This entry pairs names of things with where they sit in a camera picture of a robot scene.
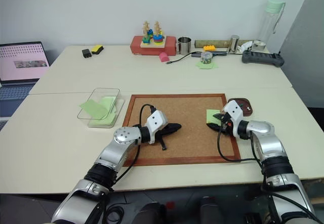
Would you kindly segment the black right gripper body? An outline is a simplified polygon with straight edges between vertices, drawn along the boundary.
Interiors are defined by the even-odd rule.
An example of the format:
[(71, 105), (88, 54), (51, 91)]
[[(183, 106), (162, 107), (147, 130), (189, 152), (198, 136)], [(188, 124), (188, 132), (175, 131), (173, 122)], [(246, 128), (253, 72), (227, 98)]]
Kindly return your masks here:
[(233, 122), (231, 116), (228, 113), (223, 113), (220, 116), (221, 120), (221, 133), (233, 136)]

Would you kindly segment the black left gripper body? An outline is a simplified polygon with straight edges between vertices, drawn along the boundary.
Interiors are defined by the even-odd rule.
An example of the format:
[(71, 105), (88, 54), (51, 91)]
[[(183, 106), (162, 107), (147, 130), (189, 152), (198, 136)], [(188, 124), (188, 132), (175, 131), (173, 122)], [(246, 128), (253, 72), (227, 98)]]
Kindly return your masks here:
[(163, 129), (158, 130), (156, 133), (156, 139), (159, 140), (164, 135), (169, 135), (175, 132), (175, 124), (169, 123)]

